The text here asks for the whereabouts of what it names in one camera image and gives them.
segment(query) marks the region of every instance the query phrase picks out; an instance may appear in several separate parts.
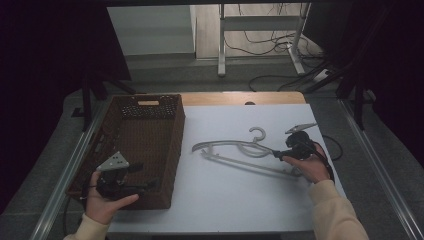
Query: white desk frame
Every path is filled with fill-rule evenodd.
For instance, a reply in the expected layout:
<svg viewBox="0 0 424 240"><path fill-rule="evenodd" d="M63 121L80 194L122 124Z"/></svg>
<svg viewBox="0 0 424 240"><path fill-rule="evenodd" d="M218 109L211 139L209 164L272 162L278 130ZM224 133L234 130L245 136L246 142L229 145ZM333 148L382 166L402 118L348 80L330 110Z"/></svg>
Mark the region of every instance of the white desk frame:
<svg viewBox="0 0 424 240"><path fill-rule="evenodd" d="M231 16L225 17L225 4L220 5L220 37L218 54L218 76L225 76L225 40L227 31L293 31L295 36L293 44L287 44L288 52L298 75L305 74L302 63L298 57L298 44L310 3L302 8L300 16Z"/></svg>

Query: beige sleeve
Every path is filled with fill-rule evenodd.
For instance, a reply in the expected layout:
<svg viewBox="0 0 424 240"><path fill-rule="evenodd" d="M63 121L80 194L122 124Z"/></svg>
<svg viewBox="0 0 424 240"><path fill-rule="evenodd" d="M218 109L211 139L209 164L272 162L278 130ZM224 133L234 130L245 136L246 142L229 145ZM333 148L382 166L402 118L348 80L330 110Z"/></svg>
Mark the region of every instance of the beige sleeve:
<svg viewBox="0 0 424 240"><path fill-rule="evenodd" d="M64 240L104 240L108 228L109 225L98 223L83 214L77 232L66 236Z"/></svg>
<svg viewBox="0 0 424 240"><path fill-rule="evenodd" d="M317 240L368 239L352 204L339 195L333 181L317 183L309 192L314 203L314 232Z"/></svg>

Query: white table surface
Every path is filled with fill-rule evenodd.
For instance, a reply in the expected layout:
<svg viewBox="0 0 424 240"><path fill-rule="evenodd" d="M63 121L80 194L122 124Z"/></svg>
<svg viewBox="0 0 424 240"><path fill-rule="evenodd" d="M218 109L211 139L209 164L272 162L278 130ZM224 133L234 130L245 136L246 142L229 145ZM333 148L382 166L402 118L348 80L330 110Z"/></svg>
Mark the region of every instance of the white table surface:
<svg viewBox="0 0 424 240"><path fill-rule="evenodd" d="M287 150L285 131L298 124L316 122L308 104L196 106L186 114L182 153L175 179L172 206L167 210L119 211L111 233L231 234L312 230L312 186L303 176L292 177L223 161L207 160L194 144L216 140L250 142L260 132L260 144ZM319 126L305 130L328 152ZM271 155L249 158L235 146L214 148L215 153L276 169L291 166ZM334 169L336 187L345 196Z"/></svg>

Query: brown plastic crate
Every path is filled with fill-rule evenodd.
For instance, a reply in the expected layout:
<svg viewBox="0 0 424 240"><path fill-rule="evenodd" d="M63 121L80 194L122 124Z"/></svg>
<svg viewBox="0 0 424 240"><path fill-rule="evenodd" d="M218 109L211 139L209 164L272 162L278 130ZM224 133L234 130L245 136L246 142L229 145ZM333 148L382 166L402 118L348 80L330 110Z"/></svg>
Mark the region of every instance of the brown plastic crate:
<svg viewBox="0 0 424 240"><path fill-rule="evenodd" d="M127 185L138 186L153 179L159 179L160 184L125 209L170 208L184 121L180 95L113 97L67 194L79 200L84 181L120 151L130 165L144 165L143 170L128 174Z"/></svg>

